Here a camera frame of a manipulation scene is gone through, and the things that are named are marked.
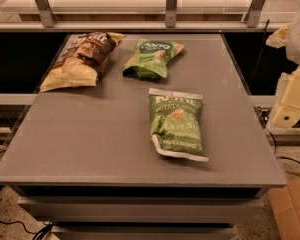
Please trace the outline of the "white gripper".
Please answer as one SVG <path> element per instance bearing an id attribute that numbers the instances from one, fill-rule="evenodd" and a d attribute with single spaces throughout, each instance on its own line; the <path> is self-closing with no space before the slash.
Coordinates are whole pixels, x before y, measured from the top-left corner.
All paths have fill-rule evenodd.
<path id="1" fill-rule="evenodd" d="M 300 65 L 300 11 L 286 24 L 271 34 L 266 45 L 281 48 L 286 45 L 286 56 Z M 291 74 L 282 73 L 276 88 L 268 127 L 291 128 L 300 120 L 300 66 Z"/>

